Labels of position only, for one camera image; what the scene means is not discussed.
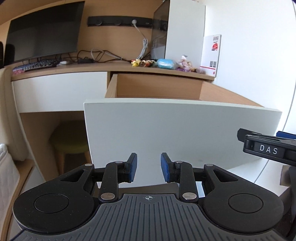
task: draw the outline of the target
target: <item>computer monitor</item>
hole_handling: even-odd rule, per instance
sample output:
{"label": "computer monitor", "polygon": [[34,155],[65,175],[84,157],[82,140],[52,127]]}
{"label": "computer monitor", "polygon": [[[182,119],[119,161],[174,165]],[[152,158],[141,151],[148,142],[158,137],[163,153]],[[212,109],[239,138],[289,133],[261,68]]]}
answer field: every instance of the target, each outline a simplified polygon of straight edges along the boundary
{"label": "computer monitor", "polygon": [[4,65],[77,51],[84,1],[39,10],[11,21]]}

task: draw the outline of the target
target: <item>white cabinet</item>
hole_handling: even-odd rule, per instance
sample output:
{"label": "white cabinet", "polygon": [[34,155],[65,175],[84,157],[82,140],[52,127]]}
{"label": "white cabinet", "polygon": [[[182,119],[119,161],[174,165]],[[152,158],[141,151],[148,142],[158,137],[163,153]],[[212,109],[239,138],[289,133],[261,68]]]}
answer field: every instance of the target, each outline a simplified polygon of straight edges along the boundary
{"label": "white cabinet", "polygon": [[104,98],[107,72],[80,72],[39,76],[12,82],[17,111],[83,110],[86,99]]}
{"label": "white cabinet", "polygon": [[258,157],[242,151],[237,131],[272,135],[281,117],[280,111],[263,107],[177,99],[107,98],[88,101],[84,108],[96,168],[138,155],[134,182],[120,187],[165,183],[162,152],[199,168],[212,163],[230,169],[255,161]]}

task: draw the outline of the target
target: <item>white drawer front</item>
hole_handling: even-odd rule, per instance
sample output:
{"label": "white drawer front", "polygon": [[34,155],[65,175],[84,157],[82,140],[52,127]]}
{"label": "white drawer front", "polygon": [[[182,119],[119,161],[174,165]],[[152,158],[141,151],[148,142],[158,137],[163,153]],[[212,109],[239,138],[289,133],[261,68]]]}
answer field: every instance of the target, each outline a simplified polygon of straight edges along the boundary
{"label": "white drawer front", "polygon": [[83,110],[86,99],[104,98],[107,72],[39,76],[13,82],[19,113]]}

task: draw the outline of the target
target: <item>stool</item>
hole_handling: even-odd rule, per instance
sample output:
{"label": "stool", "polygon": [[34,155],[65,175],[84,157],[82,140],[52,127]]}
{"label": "stool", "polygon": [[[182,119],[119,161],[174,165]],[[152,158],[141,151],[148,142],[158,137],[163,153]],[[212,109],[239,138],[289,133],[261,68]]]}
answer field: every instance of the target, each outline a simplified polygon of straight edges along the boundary
{"label": "stool", "polygon": [[84,153],[87,163],[91,163],[84,120],[61,123],[53,131],[49,142],[54,147],[60,175],[64,173],[66,154]]}

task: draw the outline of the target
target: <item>white bedding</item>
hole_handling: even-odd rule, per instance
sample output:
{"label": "white bedding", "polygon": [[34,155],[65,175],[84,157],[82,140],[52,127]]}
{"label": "white bedding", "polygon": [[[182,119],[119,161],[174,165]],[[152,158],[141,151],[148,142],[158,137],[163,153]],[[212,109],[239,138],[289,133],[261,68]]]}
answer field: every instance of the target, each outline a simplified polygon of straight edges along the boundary
{"label": "white bedding", "polygon": [[4,144],[0,144],[0,235],[20,174]]}

